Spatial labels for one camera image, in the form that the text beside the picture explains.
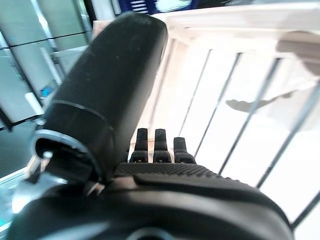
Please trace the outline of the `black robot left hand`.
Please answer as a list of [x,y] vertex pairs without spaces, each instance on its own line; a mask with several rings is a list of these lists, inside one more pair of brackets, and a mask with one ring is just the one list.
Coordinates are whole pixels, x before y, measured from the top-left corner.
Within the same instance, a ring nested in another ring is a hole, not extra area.
[[129,12],[87,47],[55,92],[30,140],[40,158],[27,179],[46,186],[10,224],[8,240],[292,240],[290,223],[257,188],[198,165],[184,140],[147,131],[128,159],[168,40],[165,23]]

